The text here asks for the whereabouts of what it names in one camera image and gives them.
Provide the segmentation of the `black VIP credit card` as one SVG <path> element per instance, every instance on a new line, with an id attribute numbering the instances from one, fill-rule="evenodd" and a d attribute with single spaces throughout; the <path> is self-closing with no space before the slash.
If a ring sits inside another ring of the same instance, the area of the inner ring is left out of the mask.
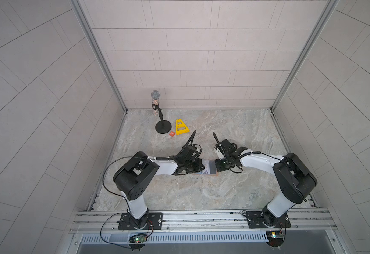
<path id="1" fill-rule="evenodd" d="M 209 174 L 210 175 L 216 175 L 217 174 L 217 169 L 216 169 L 215 161 L 214 160 L 209 160 L 208 161 L 208 166 L 209 166 Z"/>

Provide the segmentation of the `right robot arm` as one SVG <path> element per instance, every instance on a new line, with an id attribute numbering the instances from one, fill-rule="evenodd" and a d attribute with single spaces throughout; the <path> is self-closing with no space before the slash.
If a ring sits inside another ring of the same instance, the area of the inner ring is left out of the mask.
<path id="1" fill-rule="evenodd" d="M 273 156 L 261 151 L 252 151 L 246 147 L 217 138 L 215 151 L 218 159 L 215 166 L 218 172 L 242 167 L 251 167 L 274 175 L 280 192 L 262 209 L 259 221 L 268 228 L 281 224 L 281 217 L 296 204 L 301 204 L 317 186 L 317 180 L 299 157 L 289 152 L 284 156 Z"/>

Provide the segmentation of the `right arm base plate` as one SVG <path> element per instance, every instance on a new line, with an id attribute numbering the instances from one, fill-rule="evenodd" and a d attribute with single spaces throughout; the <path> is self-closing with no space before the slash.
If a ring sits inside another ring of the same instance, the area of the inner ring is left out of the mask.
<path id="1" fill-rule="evenodd" d="M 242 211 L 242 215 L 247 219 L 250 229 L 265 229 L 265 228 L 290 228 L 291 222 L 287 213 L 277 218 L 268 211 Z"/>

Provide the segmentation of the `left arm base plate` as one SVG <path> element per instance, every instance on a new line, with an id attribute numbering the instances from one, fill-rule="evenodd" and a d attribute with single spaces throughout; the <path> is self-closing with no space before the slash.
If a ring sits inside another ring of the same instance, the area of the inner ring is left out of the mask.
<path id="1" fill-rule="evenodd" d="M 123 213 L 119 220 L 118 230 L 161 230 L 163 213 L 146 212 L 140 219 L 135 219 L 130 213 Z"/>

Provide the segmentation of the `white credit card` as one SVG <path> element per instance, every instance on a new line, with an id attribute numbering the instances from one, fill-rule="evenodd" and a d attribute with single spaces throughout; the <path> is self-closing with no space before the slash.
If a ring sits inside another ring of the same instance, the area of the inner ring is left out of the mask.
<path id="1" fill-rule="evenodd" d="M 201 171 L 202 175 L 210 175 L 210 165 L 209 160 L 202 159 L 202 165 L 204 166 L 204 169 Z"/>

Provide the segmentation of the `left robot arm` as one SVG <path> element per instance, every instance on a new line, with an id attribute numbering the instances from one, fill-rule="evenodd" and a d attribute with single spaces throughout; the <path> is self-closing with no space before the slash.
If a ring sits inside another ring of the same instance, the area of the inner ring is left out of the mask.
<path id="1" fill-rule="evenodd" d="M 177 155 L 170 157 L 149 157 L 142 151 L 135 153 L 113 176 L 127 200 L 131 217 L 137 221 L 147 219 L 149 209 L 143 193 L 154 176 L 182 176 L 203 171 L 202 151 L 200 145 L 184 145 Z"/>

